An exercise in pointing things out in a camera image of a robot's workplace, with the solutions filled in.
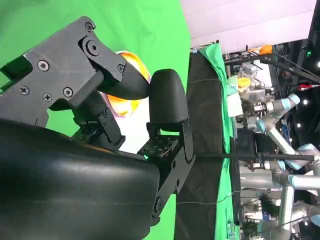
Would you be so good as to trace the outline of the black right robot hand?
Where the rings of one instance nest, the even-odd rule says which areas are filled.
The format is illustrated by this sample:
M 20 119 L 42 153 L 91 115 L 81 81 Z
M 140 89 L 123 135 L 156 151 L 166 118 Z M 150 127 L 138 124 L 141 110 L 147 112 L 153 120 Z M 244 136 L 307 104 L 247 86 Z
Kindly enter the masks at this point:
M 195 162 L 187 98 L 173 69 L 150 80 L 82 16 L 1 68 L 0 237 L 141 240 Z M 125 141 L 103 98 L 149 101 L 148 141 Z

